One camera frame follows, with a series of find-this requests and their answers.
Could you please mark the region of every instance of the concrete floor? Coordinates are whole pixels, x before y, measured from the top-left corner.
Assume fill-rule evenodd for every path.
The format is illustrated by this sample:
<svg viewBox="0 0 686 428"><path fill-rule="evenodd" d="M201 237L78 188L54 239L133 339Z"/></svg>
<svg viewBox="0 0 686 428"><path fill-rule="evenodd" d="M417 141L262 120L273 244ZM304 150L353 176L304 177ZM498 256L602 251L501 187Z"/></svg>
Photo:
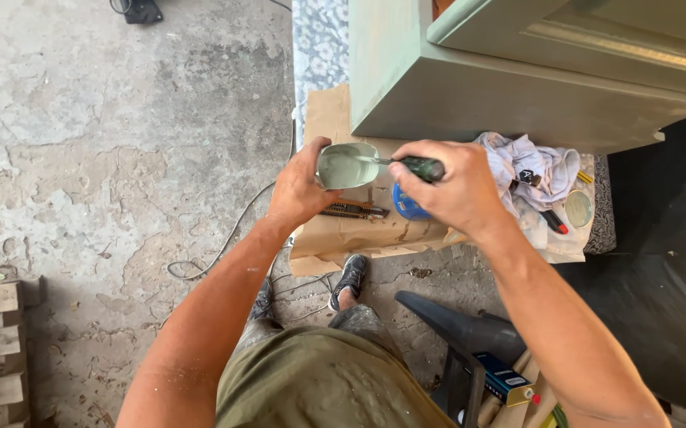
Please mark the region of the concrete floor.
<svg viewBox="0 0 686 428"><path fill-rule="evenodd" d="M266 0L160 6L165 21L141 27L105 2L0 2L0 273L49 284L48 301L27 312L35 420L54 407L58 426L96 426L94 404L116 418L156 328L194 286L164 266L210 260L288 153L290 13ZM471 247L376 260L369 281L363 301L426 388L445 345L395 291L504 314ZM279 317L318 308L322 290L281 295Z"/></svg>

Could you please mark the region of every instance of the black sneaker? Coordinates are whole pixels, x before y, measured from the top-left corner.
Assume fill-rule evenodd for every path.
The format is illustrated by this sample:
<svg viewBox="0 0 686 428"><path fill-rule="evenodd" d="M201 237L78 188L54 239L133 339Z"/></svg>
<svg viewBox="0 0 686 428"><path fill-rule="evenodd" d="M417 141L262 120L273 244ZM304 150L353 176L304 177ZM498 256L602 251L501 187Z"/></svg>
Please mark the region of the black sneaker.
<svg viewBox="0 0 686 428"><path fill-rule="evenodd" d="M343 266L343 277L338 281L338 284L332 289L330 300L327 306L335 312L340 311L340 304L338 296L341 291L348 287L354 293L355 298L359 298L361 294L361 280L364 279L364 274L367 272L367 258L361 254L354 254L346 260Z"/></svg>
<svg viewBox="0 0 686 428"><path fill-rule="evenodd" d="M264 278L264 282L261 284L261 288L259 289L259 294L256 295L255 301L253 302L253 307L250 309L248 321L259 318L273 317L274 313L272 311L272 283L269 281L269 278Z"/></svg>

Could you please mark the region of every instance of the black plastic chair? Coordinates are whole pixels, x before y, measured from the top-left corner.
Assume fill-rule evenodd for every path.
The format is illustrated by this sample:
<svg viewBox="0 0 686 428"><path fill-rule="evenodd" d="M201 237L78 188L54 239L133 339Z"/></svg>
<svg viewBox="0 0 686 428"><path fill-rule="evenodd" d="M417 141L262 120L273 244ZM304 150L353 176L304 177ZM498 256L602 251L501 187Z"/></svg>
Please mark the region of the black plastic chair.
<svg viewBox="0 0 686 428"><path fill-rule="evenodd" d="M458 426L476 428L485 369L472 354L489 352L510 367L526 350L509 321L491 314L472 317L433 303L413 292L395 293L396 302L414 312L449 345L440 386L431 399Z"/></svg>

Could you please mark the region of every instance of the hand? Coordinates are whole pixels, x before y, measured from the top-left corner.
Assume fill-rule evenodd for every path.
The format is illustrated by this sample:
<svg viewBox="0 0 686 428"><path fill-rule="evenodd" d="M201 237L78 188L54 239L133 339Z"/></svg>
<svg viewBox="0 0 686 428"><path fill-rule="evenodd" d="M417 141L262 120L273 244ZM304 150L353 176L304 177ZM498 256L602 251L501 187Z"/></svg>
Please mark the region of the hand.
<svg viewBox="0 0 686 428"><path fill-rule="evenodd" d="M316 137L291 158L277 176L266 217L293 231L338 199L343 190L322 190L314 181L319 151L330 144L329 138Z"/></svg>
<svg viewBox="0 0 686 428"><path fill-rule="evenodd" d="M393 153L394 159L421 156L443 162L446 174L433 184L393 162L388 171L422 208L444 224L467 235L475 244L493 238L499 227L514 219L504 208L488 169L486 150L472 143L422 140L409 142Z"/></svg>

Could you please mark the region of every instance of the wooden pallet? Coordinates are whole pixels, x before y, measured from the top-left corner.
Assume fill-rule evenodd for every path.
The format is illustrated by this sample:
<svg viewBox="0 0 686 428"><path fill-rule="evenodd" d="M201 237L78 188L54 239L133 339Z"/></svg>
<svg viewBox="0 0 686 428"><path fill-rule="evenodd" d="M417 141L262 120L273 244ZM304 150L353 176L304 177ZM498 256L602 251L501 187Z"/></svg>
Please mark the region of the wooden pallet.
<svg viewBox="0 0 686 428"><path fill-rule="evenodd" d="M29 426L21 283L0 283L0 427Z"/></svg>

